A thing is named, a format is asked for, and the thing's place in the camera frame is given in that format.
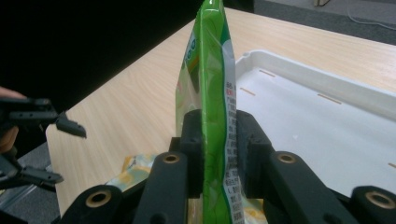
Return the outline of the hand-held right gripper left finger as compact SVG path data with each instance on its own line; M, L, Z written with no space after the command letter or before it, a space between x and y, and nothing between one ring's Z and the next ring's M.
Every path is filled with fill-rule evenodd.
M172 138L169 150L183 153L188 158L189 197L199 198L203 193L205 163L200 109L184 115L181 135Z

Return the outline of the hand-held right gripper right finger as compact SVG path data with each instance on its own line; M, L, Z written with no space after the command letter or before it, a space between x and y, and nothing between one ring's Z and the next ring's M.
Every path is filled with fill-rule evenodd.
M266 168L273 146L258 121L248 112L237 113L238 174L249 199L262 199L268 191Z

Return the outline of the green snack packet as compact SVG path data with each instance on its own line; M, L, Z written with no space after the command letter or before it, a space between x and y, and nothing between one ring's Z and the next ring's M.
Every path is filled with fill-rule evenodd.
M233 44L222 0L205 0L197 12L176 87L176 130L201 111L203 224L243 224L237 173L236 82Z

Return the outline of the fruit print cloth bag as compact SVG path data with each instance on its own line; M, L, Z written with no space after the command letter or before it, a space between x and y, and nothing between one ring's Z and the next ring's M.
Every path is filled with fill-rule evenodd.
M155 158L156 154L127 156L120 174L111 178L106 184L125 192L149 177ZM245 224L268 224L262 211L263 199L247 199L245 195L242 195L242 206ZM201 199L189 200L188 224L203 224Z

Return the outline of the white plastic tray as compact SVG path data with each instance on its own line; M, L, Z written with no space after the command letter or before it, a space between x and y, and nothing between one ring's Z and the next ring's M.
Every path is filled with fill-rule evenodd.
M396 194L396 93L266 50L237 61L236 90L274 149L300 156L330 189Z

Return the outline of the grey metal bar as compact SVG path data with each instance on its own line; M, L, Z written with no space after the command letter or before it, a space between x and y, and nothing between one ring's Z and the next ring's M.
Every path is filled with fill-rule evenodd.
M0 189L0 209L6 209L17 203L35 190L34 185L16 187L13 189Z

